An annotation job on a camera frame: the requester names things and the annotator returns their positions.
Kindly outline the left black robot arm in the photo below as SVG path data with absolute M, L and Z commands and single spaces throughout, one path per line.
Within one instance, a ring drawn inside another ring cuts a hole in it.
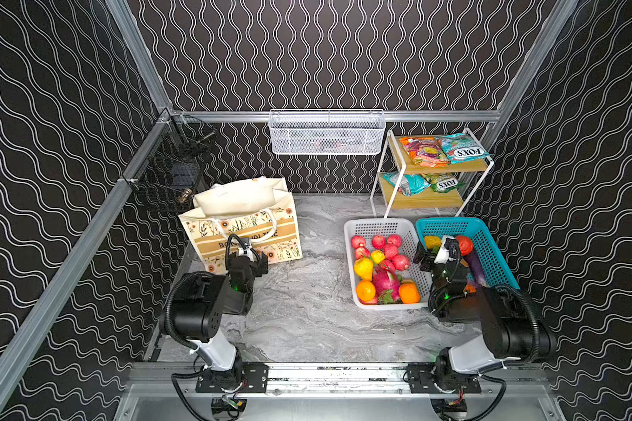
M 205 363 L 204 372 L 229 385 L 242 378 L 242 358 L 220 327 L 224 315 L 245 316 L 254 302 L 256 278 L 268 273 L 266 254 L 231 252 L 204 271 L 181 277 L 172 287 L 160 329 Z

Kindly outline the orange tangerine with leaf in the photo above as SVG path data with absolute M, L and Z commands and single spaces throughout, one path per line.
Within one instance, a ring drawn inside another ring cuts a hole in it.
M 356 296 L 363 305 L 377 303 L 377 289 L 372 281 L 361 281 L 356 286 Z

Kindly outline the floral canvas grocery bag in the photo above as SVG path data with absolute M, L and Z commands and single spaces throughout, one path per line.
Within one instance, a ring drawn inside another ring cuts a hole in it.
M 179 220 L 205 270 L 226 271 L 232 234 L 250 241 L 270 264 L 303 257 L 295 200 L 284 178 L 253 178 L 215 184 L 194 196 Z

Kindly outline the orange fruit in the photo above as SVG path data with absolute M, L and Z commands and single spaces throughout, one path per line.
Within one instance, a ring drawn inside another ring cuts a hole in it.
M 419 301 L 421 301 L 421 294 L 414 282 L 402 282 L 398 293 L 400 300 L 406 305 L 413 305 L 414 303 L 419 303 Z

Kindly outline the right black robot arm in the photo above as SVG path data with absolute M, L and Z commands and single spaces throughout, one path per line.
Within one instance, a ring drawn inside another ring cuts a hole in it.
M 476 250 L 431 250 L 417 246 L 413 262 L 431 274 L 428 310 L 442 322 L 480 324 L 481 334 L 448 347 L 435 361 L 435 376 L 479 375 L 507 364 L 542 361 L 555 352 L 557 340 L 520 289 L 496 284 Z

